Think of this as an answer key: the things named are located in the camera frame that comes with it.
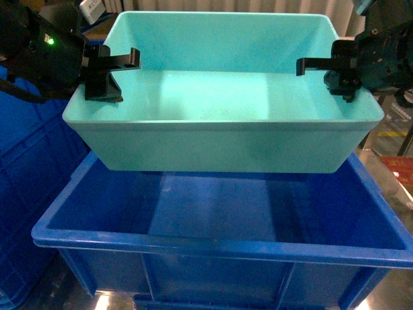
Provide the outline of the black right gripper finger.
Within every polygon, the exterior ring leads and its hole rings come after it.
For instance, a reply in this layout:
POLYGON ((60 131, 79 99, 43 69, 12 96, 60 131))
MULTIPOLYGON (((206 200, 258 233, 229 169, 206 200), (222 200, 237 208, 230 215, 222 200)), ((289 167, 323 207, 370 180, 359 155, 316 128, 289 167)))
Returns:
POLYGON ((329 70, 323 78, 328 91, 333 96, 341 96, 347 103, 354 101, 361 81, 355 70, 329 70))
POLYGON ((356 67, 355 41, 338 39, 333 42, 329 58, 304 57, 296 61, 296 76, 307 70, 343 71, 356 67))

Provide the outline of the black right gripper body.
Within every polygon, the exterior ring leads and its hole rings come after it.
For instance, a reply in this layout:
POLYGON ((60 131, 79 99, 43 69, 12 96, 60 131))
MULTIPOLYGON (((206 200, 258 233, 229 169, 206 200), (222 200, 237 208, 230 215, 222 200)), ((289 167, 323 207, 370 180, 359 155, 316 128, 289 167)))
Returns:
POLYGON ((365 28, 356 36, 356 73, 374 94, 412 90, 412 1, 354 1, 365 28))

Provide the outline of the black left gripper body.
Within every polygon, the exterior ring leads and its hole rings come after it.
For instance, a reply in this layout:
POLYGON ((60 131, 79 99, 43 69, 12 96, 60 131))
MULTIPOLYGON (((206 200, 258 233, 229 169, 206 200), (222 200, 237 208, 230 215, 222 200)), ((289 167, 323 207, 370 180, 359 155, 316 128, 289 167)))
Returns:
POLYGON ((1 92, 27 102, 68 99, 79 84, 87 39, 18 1, 1 2, 1 92))

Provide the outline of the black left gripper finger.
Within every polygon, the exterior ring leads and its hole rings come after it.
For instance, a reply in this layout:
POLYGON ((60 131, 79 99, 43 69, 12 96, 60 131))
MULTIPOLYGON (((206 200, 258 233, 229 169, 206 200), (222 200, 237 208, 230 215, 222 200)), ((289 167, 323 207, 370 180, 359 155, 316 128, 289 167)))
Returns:
POLYGON ((122 102, 122 91, 111 72, 98 72, 85 81, 85 99, 100 102, 122 102))
POLYGON ((94 71, 133 70, 141 67, 141 53, 131 48, 129 54, 111 56, 111 50, 106 45, 89 46, 84 53, 84 67, 94 71))

